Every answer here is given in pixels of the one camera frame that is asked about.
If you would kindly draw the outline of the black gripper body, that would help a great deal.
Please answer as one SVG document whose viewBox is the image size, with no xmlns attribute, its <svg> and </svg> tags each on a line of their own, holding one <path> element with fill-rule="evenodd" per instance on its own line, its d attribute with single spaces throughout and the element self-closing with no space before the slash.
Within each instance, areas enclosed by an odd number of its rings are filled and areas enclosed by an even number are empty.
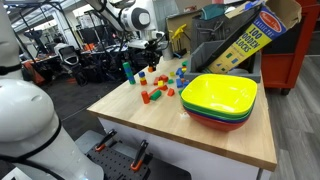
<svg viewBox="0 0 320 180">
<path fill-rule="evenodd" d="M 143 51 L 143 57 L 147 60 L 159 59 L 162 56 L 161 45 L 157 40 L 152 40 Z"/>
</svg>

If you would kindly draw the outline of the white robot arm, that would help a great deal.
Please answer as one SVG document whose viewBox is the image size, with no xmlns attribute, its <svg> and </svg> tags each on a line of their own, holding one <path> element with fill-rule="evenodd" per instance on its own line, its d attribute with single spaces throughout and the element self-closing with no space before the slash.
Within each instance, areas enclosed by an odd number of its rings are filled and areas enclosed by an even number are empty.
<svg viewBox="0 0 320 180">
<path fill-rule="evenodd" d="M 19 45 L 0 2 L 0 156 L 32 180 L 104 180 L 64 129 L 51 97 L 23 79 Z"/>
</svg>

